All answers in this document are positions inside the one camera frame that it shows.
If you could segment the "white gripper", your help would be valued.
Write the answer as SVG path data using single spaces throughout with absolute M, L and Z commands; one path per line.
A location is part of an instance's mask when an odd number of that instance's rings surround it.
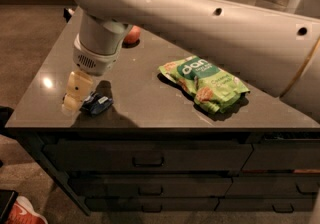
M 84 72 L 76 70 L 69 75 L 62 104 L 66 110 L 76 112 L 81 108 L 93 88 L 93 79 L 90 75 L 102 76 L 114 65 L 122 48 L 123 39 L 122 34 L 113 33 L 76 36 L 73 61 Z

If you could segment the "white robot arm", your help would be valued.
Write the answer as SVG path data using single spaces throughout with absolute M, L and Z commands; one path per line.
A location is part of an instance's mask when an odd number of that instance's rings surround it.
M 320 21 L 224 0 L 75 0 L 74 61 L 103 75 L 132 26 L 194 53 L 320 120 Z

